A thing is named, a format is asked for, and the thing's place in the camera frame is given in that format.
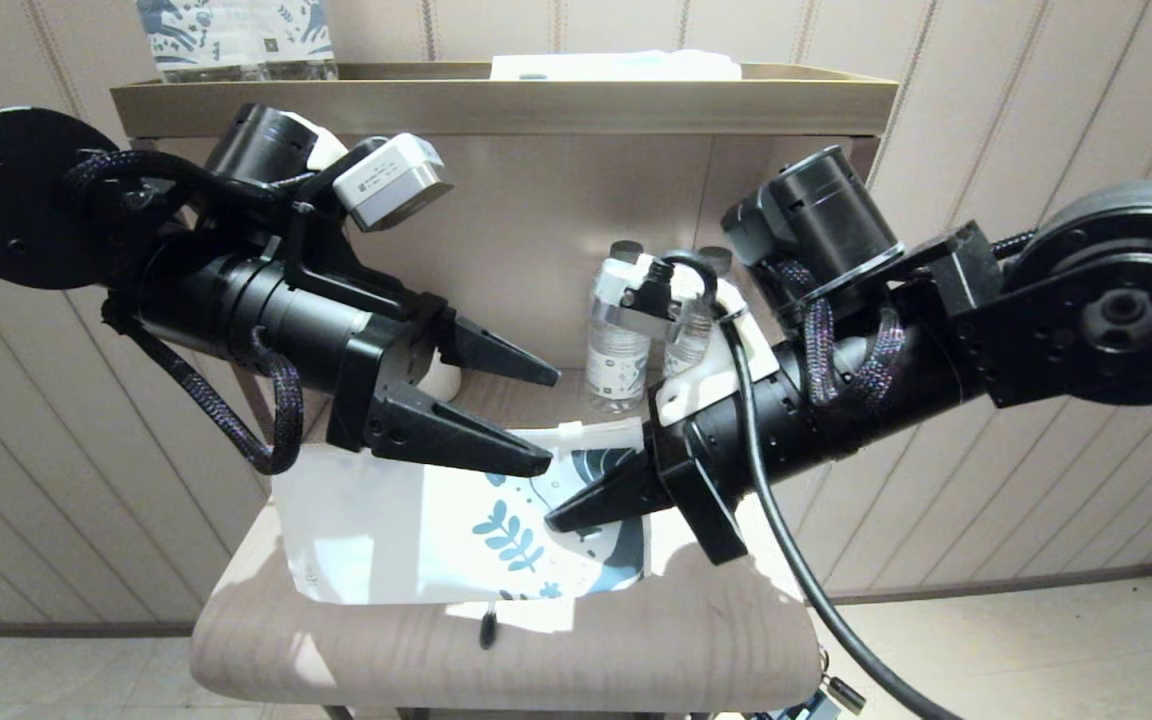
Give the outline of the blue patterned label bottle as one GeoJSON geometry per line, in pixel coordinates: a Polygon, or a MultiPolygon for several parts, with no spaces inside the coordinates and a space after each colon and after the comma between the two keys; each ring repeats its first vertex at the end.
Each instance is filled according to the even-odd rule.
{"type": "Polygon", "coordinates": [[[338,79],[323,0],[251,0],[270,81],[338,79]]]}

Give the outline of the white ribbed mug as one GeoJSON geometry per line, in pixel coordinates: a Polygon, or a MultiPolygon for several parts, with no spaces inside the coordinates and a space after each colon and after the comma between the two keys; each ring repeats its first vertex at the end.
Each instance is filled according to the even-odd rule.
{"type": "Polygon", "coordinates": [[[445,363],[442,354],[434,351],[431,355],[429,370],[420,382],[416,384],[425,395],[435,397],[442,402],[449,402],[457,397],[463,382],[463,373],[460,366],[445,363]]]}

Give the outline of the white blue-patterned zip pouch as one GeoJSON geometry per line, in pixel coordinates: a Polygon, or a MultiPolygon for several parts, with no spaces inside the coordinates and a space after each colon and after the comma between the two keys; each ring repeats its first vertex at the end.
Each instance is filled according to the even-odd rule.
{"type": "Polygon", "coordinates": [[[553,532],[547,514],[643,447],[637,420],[522,430],[539,477],[412,464],[314,445],[273,479],[285,559],[317,602],[573,600],[644,577],[649,526],[553,532]]]}

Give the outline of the clear plastic water bottle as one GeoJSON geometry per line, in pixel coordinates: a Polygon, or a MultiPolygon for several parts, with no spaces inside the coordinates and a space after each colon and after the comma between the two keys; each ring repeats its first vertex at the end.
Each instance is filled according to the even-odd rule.
{"type": "Polygon", "coordinates": [[[644,397],[652,340],[609,323],[611,305],[599,295],[607,266],[604,263],[594,274],[590,291],[585,392],[590,404],[602,414],[631,414],[644,397]]]}
{"type": "MultiPolygon", "coordinates": [[[[700,247],[696,250],[703,262],[719,278],[726,278],[732,272],[733,255],[726,247],[700,247]]],[[[664,374],[676,377],[687,369],[703,361],[708,347],[708,334],[713,327],[713,311],[708,302],[700,300],[703,282],[694,270],[680,268],[675,273],[676,282],[698,293],[698,300],[692,302],[685,314],[681,316],[682,329],[675,340],[664,347],[664,374]]]]}

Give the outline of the beige wooden shelf cabinet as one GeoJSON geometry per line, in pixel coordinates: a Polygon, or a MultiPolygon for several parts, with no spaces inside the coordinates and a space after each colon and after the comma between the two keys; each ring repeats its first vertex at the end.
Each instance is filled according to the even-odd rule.
{"type": "MultiPolygon", "coordinates": [[[[379,268],[365,265],[371,247],[348,218],[346,238],[366,268],[397,278],[403,290],[433,293],[442,313],[467,316],[561,374],[576,363],[596,251],[614,240],[690,247],[705,179],[717,179],[704,164],[708,150],[728,149],[737,169],[756,170],[832,145],[827,136],[458,138],[450,151],[461,173],[449,199],[376,234],[379,268]]],[[[285,236],[236,214],[214,217],[197,234],[170,234],[129,293],[134,314],[165,340],[260,373],[253,338],[270,350],[260,327],[250,354],[228,351],[221,273],[257,258],[282,263],[285,278],[285,236]]]]}

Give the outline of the patterned bag on shelf top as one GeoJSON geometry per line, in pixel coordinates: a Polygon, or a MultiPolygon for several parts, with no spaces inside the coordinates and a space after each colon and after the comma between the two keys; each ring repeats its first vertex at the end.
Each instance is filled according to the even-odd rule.
{"type": "Polygon", "coordinates": [[[266,78],[250,0],[134,0],[165,83],[266,78]]]}

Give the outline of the brown metal tray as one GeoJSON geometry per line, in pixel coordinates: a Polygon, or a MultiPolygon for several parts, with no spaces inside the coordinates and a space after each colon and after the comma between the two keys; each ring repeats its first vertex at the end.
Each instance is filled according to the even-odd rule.
{"type": "Polygon", "coordinates": [[[343,65],[339,79],[165,83],[111,90],[131,138],[223,132],[238,106],[294,111],[338,135],[881,136],[900,85],[748,63],[740,79],[492,79],[485,61],[343,65]]]}

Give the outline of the white blue flat packet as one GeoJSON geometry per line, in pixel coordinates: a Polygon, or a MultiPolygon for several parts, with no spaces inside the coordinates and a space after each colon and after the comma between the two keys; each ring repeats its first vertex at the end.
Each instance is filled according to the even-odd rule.
{"type": "Polygon", "coordinates": [[[742,78],[730,56],[700,50],[637,53],[558,53],[498,55],[492,81],[547,82],[728,82],[742,78]]]}

